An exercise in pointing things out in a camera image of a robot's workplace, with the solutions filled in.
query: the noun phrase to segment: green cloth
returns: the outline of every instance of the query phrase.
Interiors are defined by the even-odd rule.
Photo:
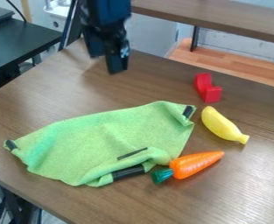
[[[196,107],[191,107],[192,115]],[[11,153],[29,172],[71,186],[104,186],[113,182],[114,171],[142,165],[147,172],[177,158],[194,126],[185,109],[156,101],[56,122],[12,141],[16,149]]]

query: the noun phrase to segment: toy banana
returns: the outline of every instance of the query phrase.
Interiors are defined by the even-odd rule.
[[[230,120],[213,107],[205,107],[202,110],[201,119],[205,126],[218,137],[230,141],[238,141],[241,144],[246,144],[249,140],[249,136],[242,134]]]

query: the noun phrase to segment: wooden board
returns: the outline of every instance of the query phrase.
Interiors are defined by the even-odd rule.
[[[251,135],[243,146],[200,121],[206,104],[193,89],[198,72],[206,70],[133,52],[129,71],[108,75],[104,60],[91,62],[75,42],[0,89],[0,184],[68,223],[274,223],[274,87],[214,73],[223,96],[213,105]],[[198,107],[182,155],[224,150],[224,159],[163,185],[145,174],[72,187],[29,173],[2,146],[62,119],[160,100]]]
[[[210,50],[201,46],[190,52],[191,41],[190,38],[183,39],[168,58],[274,87],[273,62]]]
[[[274,9],[230,0],[132,0],[132,10],[274,42]]]

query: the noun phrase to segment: toy carrot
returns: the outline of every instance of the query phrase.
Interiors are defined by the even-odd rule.
[[[175,158],[169,164],[170,169],[154,171],[151,173],[151,178],[155,184],[160,184],[171,176],[175,179],[185,179],[207,168],[223,156],[224,152],[219,150]]]

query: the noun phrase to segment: wooden shelf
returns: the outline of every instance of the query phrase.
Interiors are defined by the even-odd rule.
[[[230,0],[132,0],[139,14],[274,42],[274,9]]]
[[[191,41],[190,38],[183,39],[168,58],[274,87],[273,62],[210,50],[200,46],[190,52]]]

